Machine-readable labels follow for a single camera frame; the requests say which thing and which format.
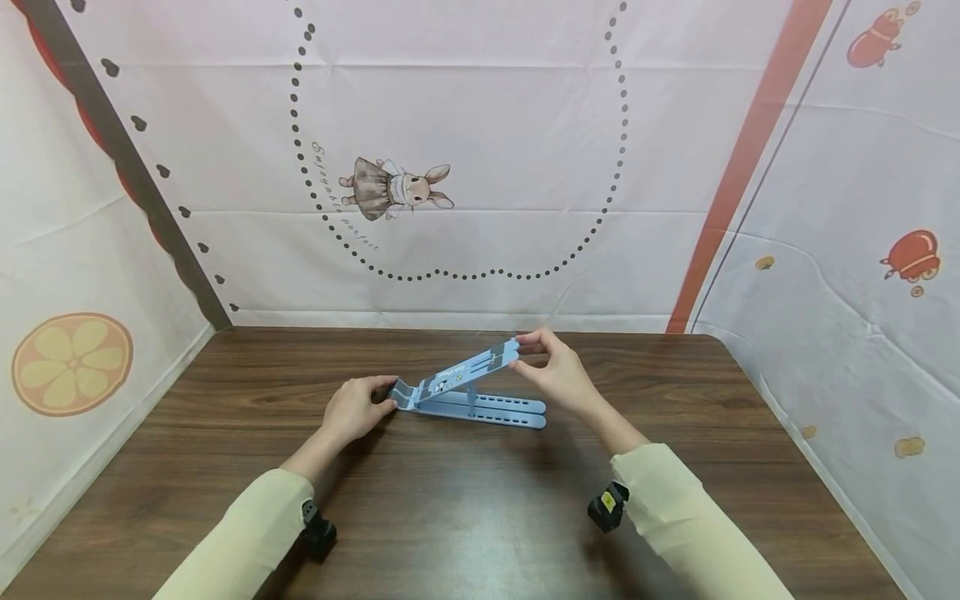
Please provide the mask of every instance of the red fruit illustration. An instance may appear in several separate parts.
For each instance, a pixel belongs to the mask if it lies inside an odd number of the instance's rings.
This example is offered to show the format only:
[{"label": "red fruit illustration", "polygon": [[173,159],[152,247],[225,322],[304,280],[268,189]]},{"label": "red fruit illustration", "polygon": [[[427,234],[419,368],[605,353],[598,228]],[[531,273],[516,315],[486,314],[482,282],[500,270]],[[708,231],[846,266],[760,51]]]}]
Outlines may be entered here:
[{"label": "red fruit illustration", "polygon": [[[881,265],[889,265],[890,270],[883,276],[889,279],[894,274],[900,274],[901,279],[916,283],[921,279],[932,279],[940,273],[940,256],[937,255],[937,236],[926,229],[910,231],[897,240],[886,258],[880,260]],[[924,294],[923,288],[917,286],[911,291],[914,298]]]},{"label": "red fruit illustration", "polygon": [[[916,14],[920,9],[920,2],[911,2],[906,7],[905,15]],[[900,29],[906,22],[900,18],[898,9],[890,9],[874,21],[873,27],[860,34],[847,50],[847,62],[857,68],[868,66],[883,66],[887,52],[899,50],[900,44],[895,42],[900,35]]]}]

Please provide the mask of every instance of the blue laptop stand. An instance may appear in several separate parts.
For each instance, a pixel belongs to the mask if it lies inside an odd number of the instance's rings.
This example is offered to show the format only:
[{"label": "blue laptop stand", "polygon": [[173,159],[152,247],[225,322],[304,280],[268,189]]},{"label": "blue laptop stand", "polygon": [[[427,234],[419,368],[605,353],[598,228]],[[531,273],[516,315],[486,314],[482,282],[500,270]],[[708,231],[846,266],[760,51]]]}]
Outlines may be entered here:
[{"label": "blue laptop stand", "polygon": [[389,397],[396,408],[434,417],[476,420],[496,425],[542,429],[546,405],[538,400],[477,394],[476,380],[519,358],[520,347],[510,339],[449,369],[430,375],[416,387],[398,379]]}]

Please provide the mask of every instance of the orange slice illustration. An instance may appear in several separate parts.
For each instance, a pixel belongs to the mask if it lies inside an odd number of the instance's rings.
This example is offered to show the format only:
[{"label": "orange slice illustration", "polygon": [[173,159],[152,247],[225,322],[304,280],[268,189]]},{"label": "orange slice illustration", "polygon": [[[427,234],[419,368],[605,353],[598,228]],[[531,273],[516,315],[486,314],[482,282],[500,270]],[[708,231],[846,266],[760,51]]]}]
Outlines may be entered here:
[{"label": "orange slice illustration", "polygon": [[69,417],[99,405],[127,380],[130,332],[98,313],[54,317],[30,332],[13,354],[13,388],[41,415]]}]

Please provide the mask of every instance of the left hand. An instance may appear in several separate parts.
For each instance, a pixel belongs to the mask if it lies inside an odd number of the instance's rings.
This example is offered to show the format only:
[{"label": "left hand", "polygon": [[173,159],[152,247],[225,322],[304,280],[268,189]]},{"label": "left hand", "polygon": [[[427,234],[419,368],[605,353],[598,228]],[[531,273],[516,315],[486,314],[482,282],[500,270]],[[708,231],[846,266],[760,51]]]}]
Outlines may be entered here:
[{"label": "left hand", "polygon": [[396,410],[396,402],[390,398],[373,404],[373,393],[395,382],[396,375],[376,375],[351,379],[340,386],[326,405],[320,435],[347,445],[370,433],[374,425]]}]

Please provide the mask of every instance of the forearm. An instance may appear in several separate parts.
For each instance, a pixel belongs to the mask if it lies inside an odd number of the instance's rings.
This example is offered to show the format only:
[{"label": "forearm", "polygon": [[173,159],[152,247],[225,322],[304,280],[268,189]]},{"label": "forearm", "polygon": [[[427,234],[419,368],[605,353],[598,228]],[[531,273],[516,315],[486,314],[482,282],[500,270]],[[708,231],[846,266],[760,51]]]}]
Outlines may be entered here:
[{"label": "forearm", "polygon": [[280,468],[303,477],[316,490],[320,478],[346,445],[347,441],[321,427]]},{"label": "forearm", "polygon": [[626,454],[644,444],[649,444],[643,434],[636,430],[623,415],[602,398],[600,395],[590,403],[584,414],[580,415],[583,422],[593,431],[611,456]]},{"label": "forearm", "polygon": [[275,468],[260,475],[154,596],[253,598],[303,529],[300,507],[313,497],[303,477]]},{"label": "forearm", "polygon": [[701,598],[792,598],[770,565],[664,444],[616,455],[616,478],[630,490],[636,530]]}]

